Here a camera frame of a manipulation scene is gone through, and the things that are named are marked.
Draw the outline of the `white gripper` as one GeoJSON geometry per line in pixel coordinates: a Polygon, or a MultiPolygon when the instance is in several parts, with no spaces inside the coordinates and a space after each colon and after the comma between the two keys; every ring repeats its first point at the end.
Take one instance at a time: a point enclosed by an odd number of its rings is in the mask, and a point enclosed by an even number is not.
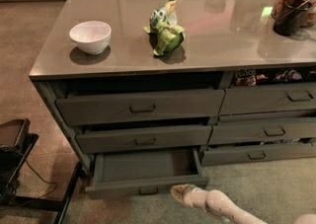
{"type": "Polygon", "coordinates": [[[171,195],[185,206],[208,210],[208,191],[194,185],[175,185],[170,189],[171,195]]]}

